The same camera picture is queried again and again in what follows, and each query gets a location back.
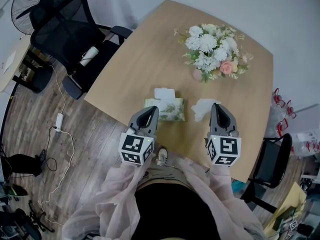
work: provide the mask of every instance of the white flower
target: white flower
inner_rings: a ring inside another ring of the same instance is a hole
[[[219,76],[217,76],[216,74],[212,74],[212,75],[209,76],[209,79],[211,79],[211,80],[215,80],[215,79],[218,79],[218,78],[219,78]]]
[[[227,56],[227,51],[221,47],[215,49],[213,52],[213,57],[219,62],[223,62],[224,60],[226,60]]]
[[[235,49],[235,50],[234,50],[234,53],[235,53],[235,55],[236,55],[237,57],[240,57],[240,53],[239,53],[239,50],[238,50],[238,49]]]
[[[202,24],[201,27],[210,35],[213,35],[217,30],[217,26],[213,24]]]
[[[233,51],[237,50],[237,42],[233,38],[227,37],[225,41],[228,43],[231,50]]]
[[[192,36],[192,37],[198,37],[200,36],[204,31],[202,30],[201,27],[199,26],[192,26],[189,28],[189,34]]]
[[[210,34],[200,37],[200,50],[204,53],[211,53],[217,46],[217,40]]]
[[[239,60],[238,60],[237,57],[234,57],[234,58],[233,58],[233,63],[234,63],[234,65],[235,65],[236,67],[238,66]]]
[[[227,40],[223,39],[221,41],[221,45],[220,45],[221,48],[225,49],[227,53],[230,52],[230,46],[229,46],[229,43],[227,42]]]
[[[196,36],[190,36],[185,40],[185,46],[193,51],[196,51],[200,47],[200,38]]]
[[[197,66],[198,69],[202,69],[205,65],[209,65],[211,58],[206,56],[202,51],[199,57],[194,61],[193,65]]]
[[[217,61],[215,59],[212,59],[210,61],[210,64],[209,65],[205,65],[202,67],[202,69],[205,71],[205,72],[210,72],[212,70],[215,70],[216,68],[219,68],[220,67],[220,61]]]
[[[226,29],[226,30],[222,31],[222,35],[223,36],[228,36],[229,37],[231,33],[232,32],[229,29]]]
[[[224,35],[224,33],[221,31],[220,28],[218,28],[218,29],[215,31],[215,36],[216,36],[217,39],[221,38],[223,35]]]
[[[247,57],[247,55],[243,55],[243,56],[242,56],[242,60],[243,60],[244,63],[248,63],[248,57]]]

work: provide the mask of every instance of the wooden floor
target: wooden floor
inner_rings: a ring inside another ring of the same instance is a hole
[[[61,83],[66,72],[60,64],[56,65],[56,70],[58,82]],[[60,189],[51,195],[51,202],[43,206],[49,219],[61,224],[100,190],[108,169],[119,159],[119,138],[125,129],[122,123],[88,104],[83,98],[74,100],[63,88],[62,92],[66,97],[62,129],[72,134],[75,154]],[[64,100],[54,75],[47,88],[40,94],[34,94],[19,86],[4,127],[2,143],[7,156],[34,156],[45,149],[49,139],[49,128],[55,125],[57,114],[61,112],[63,105]],[[70,137],[51,130],[47,155],[56,159],[57,171],[52,172],[46,168],[38,177],[14,179],[15,183],[28,190],[29,196],[21,198],[20,202],[12,202],[12,208],[22,208],[28,213],[28,201],[32,200],[39,211],[38,200],[48,200],[49,193],[58,186],[68,167],[72,153]],[[292,183],[299,182],[308,161],[292,157],[281,185],[275,189],[268,189],[263,199],[272,205],[279,205]],[[52,160],[49,166],[54,168]],[[269,212],[261,208],[256,208],[254,213],[264,225],[271,217]],[[48,225],[56,232],[43,233],[43,239],[60,239],[61,227],[57,224]]]

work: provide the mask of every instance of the white cup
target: white cup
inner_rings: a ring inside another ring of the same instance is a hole
[[[82,55],[80,64],[85,67],[98,53],[98,49],[92,46],[86,53]]]

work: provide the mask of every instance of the power adapter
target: power adapter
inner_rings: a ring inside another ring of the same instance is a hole
[[[56,122],[55,122],[55,127],[56,127],[56,131],[60,132],[61,128],[62,128],[62,122],[64,120],[64,115],[59,113],[56,117]]]

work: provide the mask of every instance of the sneaker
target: sneaker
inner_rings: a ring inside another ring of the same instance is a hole
[[[47,154],[46,154],[46,150],[42,150],[40,155],[35,155],[34,158],[37,160],[37,162],[40,165],[40,170],[34,174],[35,177],[37,177],[38,175],[40,175],[42,173],[42,171],[44,170],[44,167],[46,165],[46,158],[47,158]]]
[[[7,196],[11,196],[11,197],[28,196],[28,192],[22,186],[15,185],[15,184],[4,185],[3,190]]]
[[[167,164],[168,151],[165,148],[161,148],[158,152],[158,158],[156,159],[156,164],[158,166],[164,166]]]

